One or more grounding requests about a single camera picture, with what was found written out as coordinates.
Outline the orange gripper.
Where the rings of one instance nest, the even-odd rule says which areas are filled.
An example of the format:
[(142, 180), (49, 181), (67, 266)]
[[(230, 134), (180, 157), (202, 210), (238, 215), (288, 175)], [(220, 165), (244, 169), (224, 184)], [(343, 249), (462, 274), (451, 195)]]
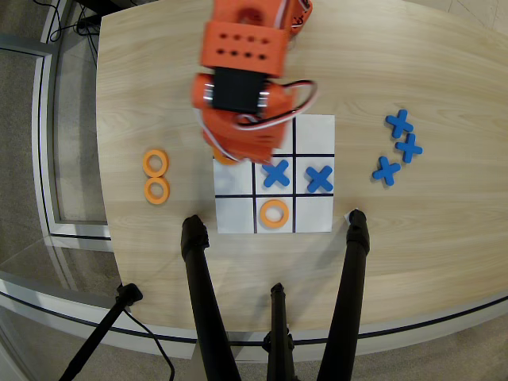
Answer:
[(202, 111), (202, 129), (205, 142), (214, 153), (226, 161), (251, 160), (257, 164), (271, 162), (273, 153), (282, 147), (288, 121), (266, 129), (246, 131), (234, 125), (237, 115), (229, 111), (207, 109)]

